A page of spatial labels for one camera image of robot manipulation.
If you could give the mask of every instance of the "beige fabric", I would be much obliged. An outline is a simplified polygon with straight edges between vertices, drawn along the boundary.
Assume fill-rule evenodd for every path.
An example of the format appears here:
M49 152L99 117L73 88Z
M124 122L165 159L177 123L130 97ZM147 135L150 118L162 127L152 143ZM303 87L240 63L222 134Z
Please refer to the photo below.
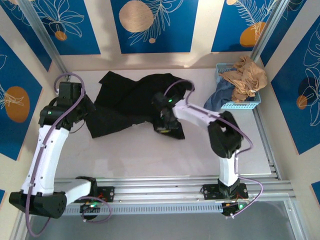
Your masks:
M247 97L254 97L255 92L268 83L266 72L249 56L241 56L240 59L241 61L233 66L237 70L220 74L225 80L235 85L232 101L236 103L245 101Z

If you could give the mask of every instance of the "blue basket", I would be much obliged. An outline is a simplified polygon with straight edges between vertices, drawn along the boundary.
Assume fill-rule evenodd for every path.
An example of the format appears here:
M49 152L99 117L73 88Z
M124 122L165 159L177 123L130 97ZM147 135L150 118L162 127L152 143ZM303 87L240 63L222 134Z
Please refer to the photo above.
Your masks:
M221 76L219 76L219 74L234 70L233 66L234 65L232 63L218 63L215 69L216 82L220 82L220 79L222 78ZM255 97L253 99L253 101L243 101L240 103L230 101L225 103L221 107L221 109L254 109L259 103L261 103L261 97L259 92L255 93Z

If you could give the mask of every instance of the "white table surface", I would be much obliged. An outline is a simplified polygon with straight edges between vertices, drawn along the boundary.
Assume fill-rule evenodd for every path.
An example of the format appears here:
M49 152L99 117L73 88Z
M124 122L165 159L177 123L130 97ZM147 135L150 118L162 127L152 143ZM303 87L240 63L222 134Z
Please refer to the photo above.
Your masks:
M203 106L215 91L215 69L117 70L124 77L138 81L155 73L173 75L194 82L190 102ZM108 71L77 71L85 83L87 95L94 102L101 88L99 81ZM268 159L252 110L231 110L239 127L251 138L254 148L239 156L238 170L243 175L271 174ZM79 122L74 130L82 124ZM56 178L89 176L167 177L218 176L219 157L210 147L208 133L181 121L185 140L156 133L152 124L142 123L120 132L92 139L84 125L67 138L59 159ZM249 144L244 140L242 148Z

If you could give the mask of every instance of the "beige wall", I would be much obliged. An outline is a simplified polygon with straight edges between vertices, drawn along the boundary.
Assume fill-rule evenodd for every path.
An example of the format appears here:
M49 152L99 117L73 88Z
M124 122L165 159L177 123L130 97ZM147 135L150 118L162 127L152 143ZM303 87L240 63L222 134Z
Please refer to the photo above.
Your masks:
M110 0L84 0L101 55L62 59L69 71L210 68L235 62L247 52L211 53L224 1L199 0L190 53L121 54Z
M18 214L18 210L8 202L9 193L20 190L28 173L37 144L39 113L54 97L52 83L60 73L54 65L51 66L49 73L44 69L1 7L0 36L42 85L42 93L33 113L18 160L14 161L0 154L0 189L6 192L0 210L0 239L8 240Z
M265 66L267 76L272 80L293 50L319 17L320 4L307 0L292 26ZM314 236L320 236L320 206L311 184L320 181L320 144L297 154L296 147L271 85L260 91L262 117L268 130L275 159L285 179L292 183L296 197L302 206L306 223Z

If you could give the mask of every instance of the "purple cable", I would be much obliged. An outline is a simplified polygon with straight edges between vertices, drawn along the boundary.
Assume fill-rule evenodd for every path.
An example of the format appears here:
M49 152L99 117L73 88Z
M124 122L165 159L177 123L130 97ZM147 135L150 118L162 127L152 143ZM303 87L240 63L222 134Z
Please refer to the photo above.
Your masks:
M167 90L164 92L164 95L166 95L168 93L168 91L176 84L178 83L181 83L181 82L189 82L192 84L192 90L189 92L189 94L186 96L185 98L185 103L187 104L187 106L191 109L194 109L202 114L205 114L205 115L208 115L208 113L204 110L202 110L201 108L197 108L195 106L192 106L192 105L189 105L189 97L191 95L192 92L195 91L195 85L193 82L189 81L189 80L185 80L185 79L181 79L181 80L178 80L176 82L174 82L173 84L171 84ZM230 126L231 128L233 128L234 130L236 130L238 133L240 133L248 142L249 142L249 147L246 148L246 149L243 149L239 152L236 152L234 157L235 157L235 161L234 161L234 173L235 174L238 174L238 156L239 154L242 154L244 152L247 152L249 150L251 150L253 147L254 147L254 144L253 142L251 141L251 139L241 130L239 129L237 126L235 126L234 124L232 124L231 122L228 122L227 120L221 118L221 117L218 117L218 116L215 116L215 115L210 115L210 117L216 119L216 120L219 120L221 122L223 122L224 124ZM234 218L235 216L237 216L238 214L242 213L246 208L248 208L249 206L251 206L255 201L257 201L257 199L260 197L260 195L262 194L262 192L264 191L264 187L262 185L261 182L257 181L257 180L254 180L254 179L250 179L250 178L246 178L246 177L243 177L243 176L240 176L238 175L238 178L239 179L242 179L242 180L247 180L247 181L251 181L251 182L254 182L254 183L257 183L260 185L261 189L260 189L260 192L258 193L258 195L247 205L245 206L243 209L241 209L240 211L238 211L236 214L232 215L232 216L228 216L227 218Z
M42 142L42 146L40 147L40 150L39 150L39 153L36 157L36 161L35 161L35 164L34 164L34 169L33 169L33 172L32 172L32 175L31 175L31 180L30 180L30 185L29 185L29 189L28 189L28 193L27 193L27 197L26 197L26 204L25 204L25 222L26 222L26 228L29 232L29 234L34 237L34 238L37 238L39 237L43 231L45 230L46 226L48 225L49 223L49 220L50 218L46 221L46 223L44 224L44 227L41 229L41 231L36 234L32 231L32 228L31 228L31 223L30 223L30 220L29 220L29 216L30 216L30 198L31 198L31 193L32 193L32 189L34 187L34 184L35 184L35 179L36 179L36 175L37 175L37 170L38 170L38 167L39 167L39 162L40 162L40 159L42 157L42 154L44 152L44 149L45 149L45 146L47 144L47 141L52 133L52 131L56 128L57 124L66 116L68 115L73 109L75 109L75 107L80 103L80 101L84 98L85 96L85 93L86 93L86 90L85 90L85 83L84 81L82 80L82 78L80 76L78 76L77 74L74 74L72 72L67 72L67 73L63 73L61 74L60 76L58 76L56 78L56 80L54 81L54 90L55 92L57 92L57 88L56 88L56 84L57 84L57 81L64 77L64 76L75 76L77 77L80 82L81 82L81 85L82 85L82 88L81 88L81 94L80 94L80 97L77 99L77 101L65 112L63 113L54 123L53 125L50 127L49 131L47 132L47 134L45 135L44 139L43 139L43 142Z
M85 219L85 210L84 210L82 212L82 215L81 215L83 221L85 221L87 223L91 223L91 224L102 224L102 223L107 222L111 218L111 216L112 216L112 208L109 205L109 203L107 203L105 200L102 200L101 198L98 198L98 197L95 197L95 196L82 196L82 197L78 198L78 200L81 200L81 199L90 199L90 200L94 199L94 200L97 200L97 201L105 204L109 209L109 215L105 219L102 219L102 220L99 220L99 221L91 221L91 220Z

